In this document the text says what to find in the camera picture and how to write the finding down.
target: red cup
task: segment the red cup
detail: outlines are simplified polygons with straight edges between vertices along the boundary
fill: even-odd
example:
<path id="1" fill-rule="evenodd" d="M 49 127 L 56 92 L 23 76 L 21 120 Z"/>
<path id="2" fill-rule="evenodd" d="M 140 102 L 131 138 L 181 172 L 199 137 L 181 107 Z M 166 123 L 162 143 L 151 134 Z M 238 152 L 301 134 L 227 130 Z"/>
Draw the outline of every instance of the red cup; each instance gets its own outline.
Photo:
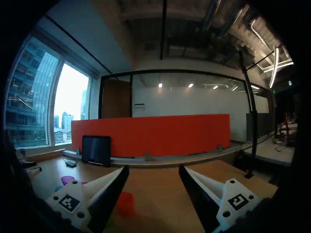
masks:
<path id="1" fill-rule="evenodd" d="M 134 196 L 128 192 L 121 192 L 115 208 L 121 217 L 133 216 L 135 212 Z"/>

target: blue object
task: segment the blue object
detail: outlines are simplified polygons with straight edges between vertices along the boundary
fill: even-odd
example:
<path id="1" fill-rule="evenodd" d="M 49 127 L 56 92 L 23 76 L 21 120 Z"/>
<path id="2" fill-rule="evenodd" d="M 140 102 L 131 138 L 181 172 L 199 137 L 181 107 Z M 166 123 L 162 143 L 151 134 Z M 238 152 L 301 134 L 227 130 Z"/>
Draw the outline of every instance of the blue object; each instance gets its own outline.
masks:
<path id="1" fill-rule="evenodd" d="M 57 192 L 58 190 L 60 190 L 63 186 L 58 186 L 55 188 L 55 192 Z"/>

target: skyscraper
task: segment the skyscraper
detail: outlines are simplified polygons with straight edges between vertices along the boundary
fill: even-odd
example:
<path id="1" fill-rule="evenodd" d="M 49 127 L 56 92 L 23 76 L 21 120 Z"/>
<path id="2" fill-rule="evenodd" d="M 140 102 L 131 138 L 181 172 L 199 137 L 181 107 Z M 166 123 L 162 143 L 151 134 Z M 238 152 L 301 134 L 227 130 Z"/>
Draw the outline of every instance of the skyscraper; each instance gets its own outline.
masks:
<path id="1" fill-rule="evenodd" d="M 58 59 L 40 44 L 31 38 L 10 81 L 5 128 L 15 147 L 48 144 L 45 113 Z"/>
<path id="2" fill-rule="evenodd" d="M 65 128 L 65 116 L 68 116 L 67 112 L 63 112 L 63 115 L 61 117 L 61 128 Z"/>
<path id="3" fill-rule="evenodd" d="M 64 129 L 71 130 L 71 121 L 73 120 L 73 115 L 64 116 Z"/>
<path id="4" fill-rule="evenodd" d="M 54 116 L 54 128 L 58 128 L 59 116 Z"/>
<path id="5" fill-rule="evenodd" d="M 82 92 L 81 120 L 85 120 L 85 102 L 86 102 L 86 90 Z"/>

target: black tablet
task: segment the black tablet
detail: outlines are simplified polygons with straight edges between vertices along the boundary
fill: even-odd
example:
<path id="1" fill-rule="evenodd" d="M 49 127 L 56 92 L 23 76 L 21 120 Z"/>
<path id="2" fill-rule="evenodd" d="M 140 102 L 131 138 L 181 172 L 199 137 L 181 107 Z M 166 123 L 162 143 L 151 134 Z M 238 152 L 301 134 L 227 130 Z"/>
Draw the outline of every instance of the black tablet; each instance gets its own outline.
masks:
<path id="1" fill-rule="evenodd" d="M 110 166 L 111 138 L 109 136 L 83 136 L 82 161 Z"/>

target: purple object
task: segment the purple object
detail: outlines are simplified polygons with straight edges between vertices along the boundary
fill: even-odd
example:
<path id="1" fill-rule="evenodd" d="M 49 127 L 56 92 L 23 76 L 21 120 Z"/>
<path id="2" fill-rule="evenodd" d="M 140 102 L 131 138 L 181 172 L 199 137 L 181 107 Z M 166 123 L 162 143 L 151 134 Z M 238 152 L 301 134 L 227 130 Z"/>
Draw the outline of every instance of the purple object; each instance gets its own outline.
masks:
<path id="1" fill-rule="evenodd" d="M 74 180 L 75 178 L 72 176 L 63 176 L 61 178 L 61 181 L 63 183 L 63 185 L 65 186 L 66 184 L 68 184 L 70 181 Z"/>

